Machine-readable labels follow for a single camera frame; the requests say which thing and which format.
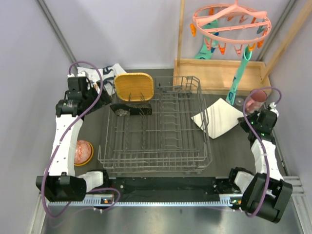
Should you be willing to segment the white square plate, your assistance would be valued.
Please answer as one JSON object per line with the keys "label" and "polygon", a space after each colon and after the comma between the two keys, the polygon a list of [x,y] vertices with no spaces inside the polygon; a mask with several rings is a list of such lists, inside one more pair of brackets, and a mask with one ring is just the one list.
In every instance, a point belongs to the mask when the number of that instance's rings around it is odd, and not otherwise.
{"label": "white square plate", "polygon": [[216,139],[235,127],[241,117],[243,117],[242,111],[219,98],[207,109],[192,116],[191,120],[202,131],[208,131],[211,139]]}

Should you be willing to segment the pink ceramic mug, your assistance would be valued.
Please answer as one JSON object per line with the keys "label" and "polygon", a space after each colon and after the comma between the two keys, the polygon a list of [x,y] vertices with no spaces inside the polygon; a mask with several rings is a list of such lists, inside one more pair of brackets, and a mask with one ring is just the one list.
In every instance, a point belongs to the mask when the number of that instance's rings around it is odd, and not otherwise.
{"label": "pink ceramic mug", "polygon": [[252,114],[255,111],[259,111],[266,100],[267,94],[264,90],[259,90],[253,93],[249,98],[247,98],[245,112]]}

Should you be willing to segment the black floral square plate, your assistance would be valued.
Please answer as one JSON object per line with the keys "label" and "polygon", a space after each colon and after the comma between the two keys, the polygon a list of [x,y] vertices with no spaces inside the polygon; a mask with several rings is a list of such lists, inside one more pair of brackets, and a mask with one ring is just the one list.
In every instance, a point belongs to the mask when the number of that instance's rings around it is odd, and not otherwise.
{"label": "black floral square plate", "polygon": [[152,114],[152,106],[147,102],[120,102],[110,105],[118,116],[147,116]]}

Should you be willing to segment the yellow woven-pattern plate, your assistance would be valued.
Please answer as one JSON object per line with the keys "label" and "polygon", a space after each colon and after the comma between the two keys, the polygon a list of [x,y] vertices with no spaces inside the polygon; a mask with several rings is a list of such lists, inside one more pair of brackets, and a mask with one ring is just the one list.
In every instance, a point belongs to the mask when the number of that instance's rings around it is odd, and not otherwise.
{"label": "yellow woven-pattern plate", "polygon": [[154,96],[154,80],[147,73],[123,73],[114,79],[117,96],[123,101],[149,101]]}

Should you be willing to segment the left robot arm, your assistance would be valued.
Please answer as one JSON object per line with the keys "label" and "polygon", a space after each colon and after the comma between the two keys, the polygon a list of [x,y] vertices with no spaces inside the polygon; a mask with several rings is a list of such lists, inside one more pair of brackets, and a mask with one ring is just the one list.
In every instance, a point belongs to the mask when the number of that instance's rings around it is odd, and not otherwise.
{"label": "left robot arm", "polygon": [[75,175],[75,153],[78,134],[84,118],[111,103],[106,91],[97,92],[97,88],[87,75],[68,77],[66,97],[56,104],[56,133],[51,154],[52,163],[47,176],[36,178],[36,187],[50,202],[83,201],[86,194],[93,189],[99,193],[109,191],[111,182],[105,170],[92,170]]}

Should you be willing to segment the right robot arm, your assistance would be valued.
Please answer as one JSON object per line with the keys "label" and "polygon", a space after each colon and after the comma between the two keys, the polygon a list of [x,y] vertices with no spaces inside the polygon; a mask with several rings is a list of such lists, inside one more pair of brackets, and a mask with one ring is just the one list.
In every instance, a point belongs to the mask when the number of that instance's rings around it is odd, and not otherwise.
{"label": "right robot arm", "polygon": [[275,156],[276,141],[272,130],[277,119],[275,108],[255,111],[242,118],[239,124],[248,133],[255,173],[236,167],[231,169],[227,181],[231,192],[242,192],[242,211],[272,223],[280,221],[293,193],[292,185],[279,171]]}

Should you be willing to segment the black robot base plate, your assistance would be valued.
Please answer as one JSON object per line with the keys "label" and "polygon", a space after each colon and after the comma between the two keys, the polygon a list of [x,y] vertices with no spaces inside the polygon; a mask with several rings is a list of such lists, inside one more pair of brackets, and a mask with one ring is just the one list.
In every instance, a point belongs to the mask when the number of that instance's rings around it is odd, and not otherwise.
{"label": "black robot base plate", "polygon": [[214,177],[117,177],[99,187],[117,189],[120,202],[205,202],[231,193],[226,183]]}

